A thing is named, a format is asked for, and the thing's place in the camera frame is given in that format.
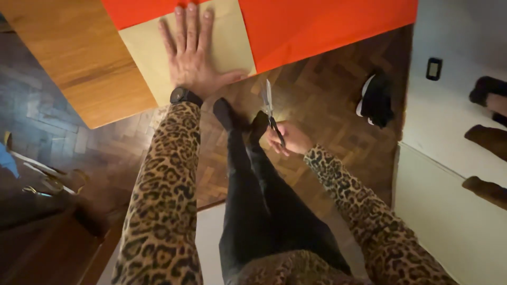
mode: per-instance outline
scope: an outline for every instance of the white shoe sole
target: white shoe sole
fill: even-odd
[[[365,84],[363,85],[363,90],[362,90],[362,97],[365,96],[366,94],[366,90],[368,89],[368,86],[370,85],[370,82],[372,81],[373,77],[375,77],[375,75],[372,75],[370,76],[370,78],[368,78],[368,80],[366,80]],[[363,100],[361,99],[361,101],[359,102],[359,104],[357,104],[357,108],[355,109],[355,113],[362,117],[361,115],[361,110],[363,109]],[[368,118],[368,123],[370,125],[373,125],[373,122],[370,118]]]

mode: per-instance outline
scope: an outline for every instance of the hand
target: hand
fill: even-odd
[[[286,156],[289,156],[288,151],[305,154],[314,146],[312,140],[292,123],[282,121],[276,122],[276,125],[285,140],[285,148],[282,148],[275,130],[270,127],[266,130],[268,144],[275,149],[276,153],[283,153]]]
[[[187,88],[205,100],[223,86],[246,78],[246,72],[234,70],[220,74],[216,71],[210,60],[213,11],[206,10],[204,12],[201,19],[201,30],[198,34],[199,12],[197,10],[194,3],[188,4],[186,11],[180,6],[174,9],[176,15],[175,41],[173,41],[167,22],[164,20],[159,22],[159,31],[164,39],[169,58],[169,73],[171,83],[174,85],[173,89],[176,87]]]

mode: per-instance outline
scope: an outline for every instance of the black pants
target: black pants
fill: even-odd
[[[253,259],[293,250],[309,250],[350,275],[329,227],[278,175],[264,150],[257,144],[247,154],[241,132],[233,130],[228,151],[229,189],[220,239],[224,282]]]

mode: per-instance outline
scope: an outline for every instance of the leopard print sleeve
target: leopard print sleeve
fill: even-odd
[[[306,153],[365,256],[375,284],[457,284],[390,208],[351,176],[342,162],[317,145]]]
[[[202,284],[195,246],[201,113],[172,105],[153,136],[123,226],[112,284]]]

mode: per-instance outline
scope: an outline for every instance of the parquet floor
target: parquet floor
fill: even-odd
[[[261,82],[269,78],[275,118],[298,123],[390,204],[411,41],[412,26],[402,27],[235,83],[222,96],[253,118],[262,106]],[[99,211],[128,204],[164,109],[90,130],[15,34],[0,33],[0,42],[0,131],[13,133],[15,151],[63,170],[86,171],[92,182],[82,195]],[[375,67],[394,80],[395,120],[382,130],[355,114],[361,87]],[[198,206],[227,194],[226,133],[211,107],[206,102],[202,112]],[[263,146],[294,190],[317,214],[327,215],[332,204],[301,157],[283,157]]]

